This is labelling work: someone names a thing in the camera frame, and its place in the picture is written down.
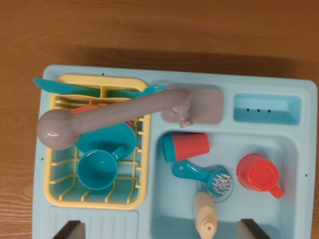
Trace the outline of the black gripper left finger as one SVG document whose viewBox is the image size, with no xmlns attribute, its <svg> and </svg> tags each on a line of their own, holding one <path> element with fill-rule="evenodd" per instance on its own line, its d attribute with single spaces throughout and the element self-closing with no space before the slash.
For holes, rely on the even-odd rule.
<svg viewBox="0 0 319 239">
<path fill-rule="evenodd" d="M 68 221 L 53 239 L 85 239 L 86 226 L 81 221 Z"/>
</svg>

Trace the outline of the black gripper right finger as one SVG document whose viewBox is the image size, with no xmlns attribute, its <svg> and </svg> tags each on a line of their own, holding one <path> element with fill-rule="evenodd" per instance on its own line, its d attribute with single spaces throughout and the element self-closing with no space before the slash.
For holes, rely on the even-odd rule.
<svg viewBox="0 0 319 239">
<path fill-rule="evenodd" d="M 253 219 L 241 219 L 237 222 L 237 238 L 270 239 L 266 232 Z"/>
</svg>

